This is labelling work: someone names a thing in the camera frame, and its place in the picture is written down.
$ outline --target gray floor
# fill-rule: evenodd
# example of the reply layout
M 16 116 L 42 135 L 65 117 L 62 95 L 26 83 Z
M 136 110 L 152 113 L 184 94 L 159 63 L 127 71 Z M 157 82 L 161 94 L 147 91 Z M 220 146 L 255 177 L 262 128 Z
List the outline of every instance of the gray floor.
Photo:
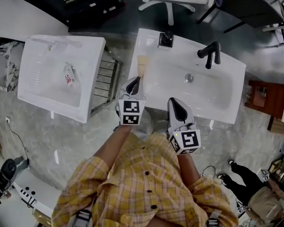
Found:
M 187 14 L 185 9 L 175 5 L 175 25 L 169 27 L 163 4 L 139 13 L 138 6 L 142 3 L 141 0 L 127 0 L 127 2 L 123 15 L 120 14 L 115 20 L 108 21 L 102 29 L 76 33 L 91 35 L 101 32 L 106 36 L 107 45 L 124 62 L 120 83 L 127 80 L 135 33 L 140 27 L 160 31 L 169 29 L 176 35 L 204 44 L 218 40 L 224 53 L 246 63 L 247 71 L 262 80 L 284 83 L 284 47 L 270 48 L 277 44 L 276 34 L 263 33 L 249 26 L 223 34 L 224 29 L 238 21 L 222 12 L 215 20 L 211 21 L 211 17 L 208 17 L 197 26 L 196 20 L 204 13 L 204 8 L 199 5 L 195 5 L 196 13 L 193 15 Z M 246 82 L 250 77 L 251 75 L 247 73 Z M 200 172 L 208 165 L 215 166 L 216 172 L 229 172 L 230 169 L 226 165 L 228 157 L 234 157 L 239 164 L 259 172 L 260 168 L 269 167 L 270 162 L 279 156 L 284 135 L 268 132 L 266 129 L 269 116 L 245 108 L 244 100 L 243 94 L 234 125 L 195 119 L 201 130 L 202 148 L 193 154 L 193 158 Z M 82 160 L 92 156 L 118 125 L 118 116 L 114 107 L 115 103 L 107 106 L 86 124 L 59 115 L 52 120 L 48 111 L 18 100 L 16 92 L 0 91 L 2 154 L 6 159 L 25 156 L 19 139 L 10 132 L 5 122 L 5 116 L 11 114 L 13 122 L 10 126 L 20 135 L 29 150 L 28 156 L 31 159 L 33 173 L 50 185 L 62 189 L 75 167 Z M 166 117 L 165 113 L 157 111 L 151 112 L 151 115 L 158 119 Z M 212 169 L 205 171 L 206 175 L 212 173 Z M 241 183 L 242 180 L 237 175 L 231 174 L 231 176 Z M 227 192 L 231 205 L 236 211 L 235 197 L 228 189 L 223 186 L 222 188 Z
M 100 28 L 84 29 L 83 34 L 89 35 L 91 31 L 97 31 L 128 35 L 136 34 L 139 28 L 147 28 L 163 32 L 171 31 L 175 35 L 205 45 L 219 41 L 222 52 L 247 64 L 247 70 L 261 80 L 284 83 L 284 47 L 274 47 L 282 41 L 280 32 L 264 33 L 261 29 L 244 25 L 224 34 L 225 29 L 237 24 L 240 20 L 224 12 L 217 14 L 218 11 L 214 11 L 204 22 L 197 25 L 196 21 L 206 12 L 204 6 L 199 4 L 192 4 L 196 9 L 194 14 L 189 14 L 186 8 L 174 4 L 175 24 L 169 26 L 164 3 L 139 11 L 138 7 L 141 4 L 143 4 L 142 0 L 126 0 L 123 11 L 107 20 Z

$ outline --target marble floor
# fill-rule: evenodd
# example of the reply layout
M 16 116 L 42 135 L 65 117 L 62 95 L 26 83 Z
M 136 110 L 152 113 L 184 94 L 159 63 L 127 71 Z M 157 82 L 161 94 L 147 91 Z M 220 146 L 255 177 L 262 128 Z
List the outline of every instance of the marble floor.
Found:
M 131 36 L 107 40 L 108 46 L 124 63 L 119 84 L 127 81 L 134 42 L 135 38 Z M 246 83 L 249 77 L 251 75 L 247 73 Z M 270 162 L 278 158 L 284 135 L 267 131 L 269 115 L 244 107 L 244 94 L 248 89 L 245 85 L 234 125 L 195 118 L 201 130 L 202 147 L 192 157 L 200 173 L 209 165 L 214 166 L 217 173 L 230 173 L 226 164 L 229 157 L 254 172 L 268 168 Z M 166 112 L 150 110 L 150 114 L 155 120 L 166 119 Z M 119 122 L 114 102 L 82 124 L 57 114 L 51 119 L 49 111 L 18 100 L 16 92 L 0 91 L 0 141 L 5 159 L 25 156 L 21 142 L 5 122 L 6 115 L 12 118 L 11 129 L 28 149 L 30 170 L 58 189 L 66 185 L 82 160 L 99 149 Z M 213 169 L 206 169 L 204 174 L 212 176 Z M 240 177 L 231 176 L 241 183 Z M 222 188 L 236 211 L 235 197 L 224 186 Z

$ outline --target black chair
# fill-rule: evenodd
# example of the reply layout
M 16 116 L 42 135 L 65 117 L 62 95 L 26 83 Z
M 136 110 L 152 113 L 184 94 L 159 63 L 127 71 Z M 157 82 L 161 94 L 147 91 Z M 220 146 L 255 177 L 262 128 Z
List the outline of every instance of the black chair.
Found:
M 244 24 L 253 28 L 283 23 L 283 17 L 265 0 L 214 0 L 214 4 L 198 20 L 200 24 L 215 8 L 229 13 L 242 20 L 226 29 L 227 33 Z

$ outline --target shoe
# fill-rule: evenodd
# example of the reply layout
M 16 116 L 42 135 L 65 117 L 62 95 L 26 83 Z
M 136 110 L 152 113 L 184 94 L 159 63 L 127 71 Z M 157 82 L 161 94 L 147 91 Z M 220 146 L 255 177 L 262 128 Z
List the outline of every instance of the shoe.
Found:
M 229 159 L 227 160 L 227 164 L 228 164 L 228 165 L 231 166 L 233 163 L 235 163 L 235 161 L 234 161 L 233 159 L 229 158 Z
M 223 180 L 223 177 L 224 177 L 225 175 L 226 175 L 226 173 L 218 173 L 218 174 L 217 174 L 217 178 Z

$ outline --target black faucet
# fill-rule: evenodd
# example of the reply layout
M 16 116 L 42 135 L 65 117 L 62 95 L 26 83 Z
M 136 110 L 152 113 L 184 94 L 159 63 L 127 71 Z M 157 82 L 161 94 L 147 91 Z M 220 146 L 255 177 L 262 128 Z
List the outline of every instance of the black faucet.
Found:
M 197 55 L 200 58 L 208 56 L 205 67 L 206 69 L 210 69 L 212 67 L 213 53 L 215 54 L 214 63 L 221 64 L 220 51 L 221 51 L 220 43 L 218 41 L 214 41 L 204 49 L 198 50 Z

